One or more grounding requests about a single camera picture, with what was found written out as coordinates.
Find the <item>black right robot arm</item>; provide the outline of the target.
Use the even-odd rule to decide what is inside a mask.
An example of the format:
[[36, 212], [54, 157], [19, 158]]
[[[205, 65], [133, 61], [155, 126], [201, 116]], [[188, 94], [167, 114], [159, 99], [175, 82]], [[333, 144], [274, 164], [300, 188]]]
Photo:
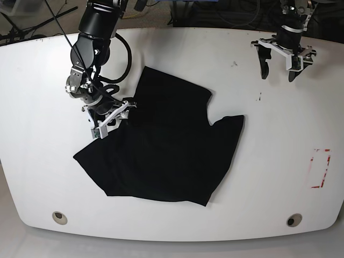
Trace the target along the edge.
[[[66, 92], [71, 98], [84, 102], [92, 137], [104, 139], [108, 128], [118, 119], [127, 119], [135, 102], [118, 100], [114, 94], [119, 83], [129, 74], [132, 52], [127, 41], [116, 32], [116, 24], [122, 19], [127, 1], [88, 1], [80, 21], [77, 41], [70, 52], [72, 68], [66, 81]], [[110, 57], [111, 39], [120, 40], [127, 50], [127, 66], [121, 77], [109, 79], [100, 75], [101, 67]]]

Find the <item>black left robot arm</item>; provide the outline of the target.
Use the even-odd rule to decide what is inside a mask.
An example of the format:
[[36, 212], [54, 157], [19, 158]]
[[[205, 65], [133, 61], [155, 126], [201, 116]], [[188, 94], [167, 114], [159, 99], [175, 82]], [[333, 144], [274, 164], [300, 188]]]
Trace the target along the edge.
[[285, 58], [289, 82], [313, 65], [316, 50], [311, 46], [302, 47], [300, 41], [317, 5], [316, 1], [281, 1], [282, 21], [277, 33], [269, 39], [251, 42], [257, 50], [263, 80], [269, 75], [267, 61], [271, 59], [272, 51]]

